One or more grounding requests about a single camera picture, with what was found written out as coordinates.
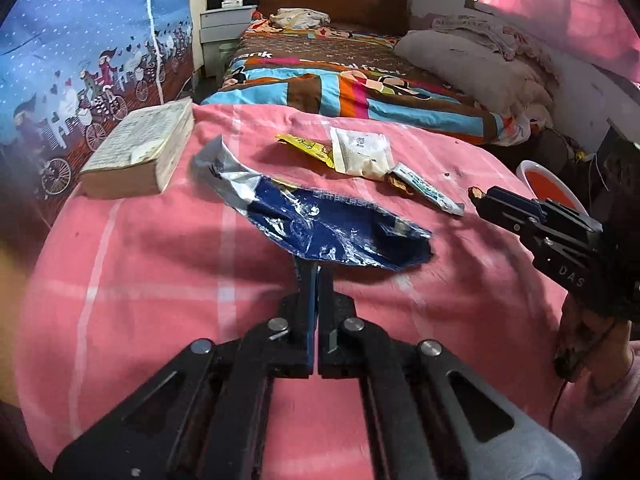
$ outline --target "pink sleeve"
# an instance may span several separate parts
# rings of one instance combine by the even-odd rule
[[[569,384],[554,420],[554,433],[578,454],[588,471],[613,440],[640,397],[640,342],[632,341],[634,361],[628,374],[609,390],[596,392],[584,372]]]

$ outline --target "pink curtain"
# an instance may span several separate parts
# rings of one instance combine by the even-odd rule
[[[640,81],[640,40],[617,0],[478,0],[478,9],[505,17],[559,50]]]

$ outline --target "wrist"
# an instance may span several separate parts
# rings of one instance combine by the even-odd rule
[[[633,362],[634,352],[627,344],[615,353],[603,354],[596,362],[588,363],[596,391],[602,393],[619,383],[629,373]]]

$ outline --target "pink tablecloth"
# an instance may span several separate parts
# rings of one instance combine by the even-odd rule
[[[436,338],[537,421],[559,383],[551,359],[564,292],[518,239],[478,217],[469,186],[529,193],[498,160],[400,124],[328,119],[267,105],[195,107],[197,124],[168,189],[126,200],[71,198],[38,261],[18,337],[20,403],[42,461],[129,395],[192,340],[241,336],[294,290],[292,258],[187,175],[223,134],[241,162],[306,186],[375,201],[433,231],[434,259],[402,274],[343,268],[336,288],[358,314],[407,342]],[[458,219],[387,184],[335,173],[279,132],[327,142],[328,126],[385,134],[394,157],[439,186]],[[278,380],[264,478],[371,478],[355,381]]]

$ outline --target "black cable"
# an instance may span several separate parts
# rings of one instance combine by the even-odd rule
[[[588,357],[589,354],[591,354],[591,352],[593,352],[611,333],[611,331],[613,330],[613,327],[615,327],[617,323],[617,320],[613,320],[613,322],[611,323],[611,326],[609,328],[607,328],[607,330],[602,334],[602,336],[600,336],[600,339],[598,339],[593,345],[591,345],[591,348],[589,348],[584,355],[580,358],[580,360],[576,363],[575,367],[579,367],[582,362]],[[552,431],[553,428],[553,424],[554,424],[554,417],[556,416],[556,410],[558,409],[558,404],[560,404],[560,399],[562,398],[562,394],[564,393],[564,389],[566,388],[567,384],[569,383],[568,380],[564,380],[564,383],[562,383],[562,386],[560,386],[560,391],[558,391],[558,396],[556,397],[556,401],[554,402],[553,407],[551,408],[551,413],[549,414],[549,431]]]

